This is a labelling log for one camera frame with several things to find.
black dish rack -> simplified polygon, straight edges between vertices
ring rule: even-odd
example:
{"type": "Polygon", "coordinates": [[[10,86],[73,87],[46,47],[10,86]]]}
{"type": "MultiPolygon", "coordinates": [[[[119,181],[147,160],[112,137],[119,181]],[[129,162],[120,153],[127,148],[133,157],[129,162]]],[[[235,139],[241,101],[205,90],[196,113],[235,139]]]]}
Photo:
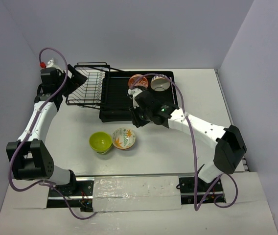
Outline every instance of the black dish rack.
{"type": "MultiPolygon", "coordinates": [[[[131,120],[129,107],[132,100],[127,96],[128,80],[131,76],[157,73],[175,82],[172,71],[122,71],[111,68],[105,62],[78,63],[74,68],[86,76],[87,81],[66,98],[66,103],[99,109],[102,122],[131,120]]],[[[150,87],[152,77],[146,77],[149,81],[148,91],[161,102],[178,104],[175,87],[171,85],[166,91],[156,92],[150,87]]]]}

white table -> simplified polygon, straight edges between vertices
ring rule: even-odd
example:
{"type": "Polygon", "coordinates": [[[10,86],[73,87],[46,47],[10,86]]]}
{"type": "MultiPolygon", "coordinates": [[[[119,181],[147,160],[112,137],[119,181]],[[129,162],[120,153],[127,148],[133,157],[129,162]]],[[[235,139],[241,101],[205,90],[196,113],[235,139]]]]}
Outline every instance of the white table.
{"type": "MultiPolygon", "coordinates": [[[[230,120],[214,70],[173,70],[176,83],[185,96],[186,109],[209,122],[229,126],[230,120]]],[[[193,172],[190,137],[151,125],[135,129],[138,144],[130,151],[113,149],[108,155],[94,154],[88,145],[91,133],[108,133],[129,123],[102,123],[92,109],[63,105],[52,122],[46,145],[56,165],[77,175],[154,174],[193,172]],[[176,144],[177,151],[170,147],[176,144]]],[[[213,150],[197,142],[199,165],[213,157],[213,150]]],[[[238,171],[243,171],[240,164],[238,171]]],[[[36,186],[17,193],[8,188],[0,213],[1,234],[237,234],[277,235],[273,218],[258,175],[235,173],[239,197],[229,209],[204,204],[198,212],[193,205],[181,210],[98,213],[87,221],[77,220],[68,209],[46,209],[48,188],[36,186]]],[[[17,186],[29,185],[17,181],[17,186]]],[[[234,188],[222,177],[225,199],[233,199],[234,188]]],[[[73,209],[80,216],[79,209],[73,209]]]]}
{"type": "MultiPolygon", "coordinates": [[[[231,124],[213,69],[168,71],[174,72],[187,112],[217,125],[228,127],[231,124]]],[[[213,159],[214,149],[201,141],[196,144],[200,167],[213,159]]],[[[52,121],[46,146],[55,165],[71,169],[76,175],[194,172],[190,136],[154,124],[136,128],[130,121],[102,123],[98,110],[67,106],[65,102],[52,121]],[[130,150],[113,148],[105,155],[98,155],[90,148],[92,133],[104,131],[111,134],[120,127],[129,127],[136,134],[136,144],[130,150]]],[[[236,171],[244,171],[242,163],[236,171]]]]}

wall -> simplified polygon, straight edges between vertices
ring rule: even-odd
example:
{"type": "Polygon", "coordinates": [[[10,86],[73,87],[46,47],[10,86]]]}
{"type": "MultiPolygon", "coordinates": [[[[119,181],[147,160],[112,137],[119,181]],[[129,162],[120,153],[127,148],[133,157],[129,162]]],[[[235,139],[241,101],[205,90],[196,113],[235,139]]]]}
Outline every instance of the wall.
{"type": "Polygon", "coordinates": [[[40,77],[37,58],[0,1],[0,209],[8,181],[6,144],[26,127],[40,77]]]}
{"type": "Polygon", "coordinates": [[[219,68],[253,0],[3,0],[34,52],[123,68],[219,68]]]}
{"type": "Polygon", "coordinates": [[[219,74],[278,229],[278,1],[254,1],[219,74]]]}

wire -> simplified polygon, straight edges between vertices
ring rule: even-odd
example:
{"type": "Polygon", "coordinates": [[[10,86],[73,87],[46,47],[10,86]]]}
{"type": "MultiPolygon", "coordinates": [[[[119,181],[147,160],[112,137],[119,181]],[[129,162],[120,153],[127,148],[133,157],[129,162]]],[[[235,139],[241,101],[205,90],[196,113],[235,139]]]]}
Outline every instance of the wire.
{"type": "MultiPolygon", "coordinates": [[[[162,77],[164,79],[167,79],[168,81],[170,81],[170,83],[176,88],[176,90],[178,91],[181,101],[182,101],[182,110],[183,113],[185,113],[185,103],[184,103],[184,97],[183,94],[181,93],[180,89],[178,88],[178,86],[168,77],[162,75],[162,74],[156,74],[156,73],[148,73],[145,75],[142,75],[141,77],[139,77],[131,86],[131,90],[134,88],[135,84],[137,84],[143,77],[147,77],[147,76],[159,76],[162,77]]],[[[197,205],[197,198],[198,198],[198,161],[197,161],[197,151],[196,151],[196,141],[195,141],[195,137],[194,137],[194,133],[193,133],[193,129],[191,126],[191,122],[189,120],[189,118],[186,118],[188,126],[189,126],[189,130],[190,130],[190,134],[191,134],[191,141],[192,141],[192,148],[193,148],[193,161],[194,161],[194,209],[195,211],[198,211],[199,208],[201,207],[203,201],[205,200],[206,196],[209,194],[210,190],[215,186],[215,184],[219,181],[219,179],[221,178],[222,175],[218,176],[214,182],[211,184],[211,186],[208,188],[208,190],[206,191],[206,193],[203,195],[203,197],[201,198],[199,204],[197,205]]],[[[214,204],[219,207],[219,208],[228,208],[230,206],[232,206],[238,197],[238,186],[236,181],[233,179],[232,176],[228,175],[231,180],[233,181],[234,185],[235,185],[235,189],[236,189],[236,193],[235,193],[235,198],[234,200],[227,206],[220,206],[216,203],[216,199],[219,198],[220,196],[216,197],[214,200],[214,204]]]]}
{"type": "Polygon", "coordinates": [[[42,52],[44,52],[45,50],[53,50],[53,51],[55,51],[56,53],[58,53],[58,54],[62,57],[62,59],[63,59],[63,61],[64,61],[64,63],[65,63],[65,78],[64,78],[64,80],[63,80],[61,86],[60,86],[60,87],[59,87],[59,88],[58,88],[58,89],[57,89],[57,90],[56,90],[56,91],[55,91],[55,92],[54,92],[54,93],[53,93],[53,94],[40,106],[40,108],[37,110],[37,113],[36,113],[36,115],[35,115],[35,118],[33,119],[32,123],[31,123],[31,125],[30,125],[30,128],[29,128],[29,130],[27,131],[27,134],[26,134],[25,138],[22,140],[22,142],[18,145],[18,147],[17,147],[16,150],[14,151],[13,156],[12,156],[11,161],[10,161],[10,169],[9,169],[9,172],[8,172],[8,182],[9,182],[11,188],[12,188],[13,190],[17,191],[17,192],[24,192],[24,191],[26,191],[26,190],[28,190],[28,189],[30,189],[30,188],[34,187],[35,185],[38,185],[38,184],[40,184],[40,185],[42,185],[42,186],[47,186],[47,187],[49,187],[50,189],[52,189],[52,190],[54,190],[54,191],[56,191],[56,192],[58,192],[58,193],[60,194],[60,196],[64,199],[64,201],[65,201],[67,207],[69,208],[70,213],[71,213],[75,218],[81,219],[81,220],[85,220],[85,219],[89,219],[89,218],[93,217],[93,216],[96,214],[96,212],[93,213],[93,214],[92,214],[91,216],[89,216],[89,217],[79,217],[79,216],[75,215],[74,212],[72,211],[72,209],[71,209],[71,207],[70,207],[68,201],[66,200],[65,196],[64,196],[59,190],[57,190],[57,189],[55,188],[55,183],[54,183],[54,182],[47,181],[47,180],[38,180],[38,181],[34,182],[33,184],[31,184],[31,185],[25,187],[25,188],[17,188],[17,187],[14,185],[13,180],[12,180],[12,169],[13,169],[13,164],[14,164],[15,158],[16,158],[17,154],[19,153],[20,149],[22,148],[22,146],[25,144],[25,142],[26,142],[26,141],[29,139],[29,137],[31,136],[31,133],[32,133],[32,131],[33,131],[35,125],[36,125],[36,122],[38,121],[38,118],[39,118],[39,115],[40,115],[40,113],[41,113],[41,110],[45,107],[45,105],[46,105],[48,102],[50,102],[50,100],[51,100],[52,98],[54,98],[54,97],[62,90],[62,88],[64,87],[64,85],[65,85],[65,83],[66,83],[66,80],[67,80],[67,76],[68,76],[68,72],[69,72],[69,71],[68,71],[68,68],[67,68],[67,61],[66,61],[65,57],[64,57],[64,56],[62,55],[62,53],[59,52],[58,50],[56,50],[56,49],[54,49],[54,48],[51,48],[51,47],[45,47],[45,48],[43,48],[43,49],[39,52],[39,61],[40,61],[40,63],[42,62],[42,61],[41,61],[41,54],[42,54],[42,52]]]}

green bowl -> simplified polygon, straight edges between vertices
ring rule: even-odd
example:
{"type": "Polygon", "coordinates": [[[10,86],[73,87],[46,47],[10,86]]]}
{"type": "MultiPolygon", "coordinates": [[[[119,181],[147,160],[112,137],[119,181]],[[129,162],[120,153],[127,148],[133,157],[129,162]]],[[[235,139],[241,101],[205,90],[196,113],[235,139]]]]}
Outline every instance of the green bowl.
{"type": "Polygon", "coordinates": [[[90,147],[97,153],[105,153],[112,146],[112,138],[105,132],[95,132],[89,138],[90,147]]]}

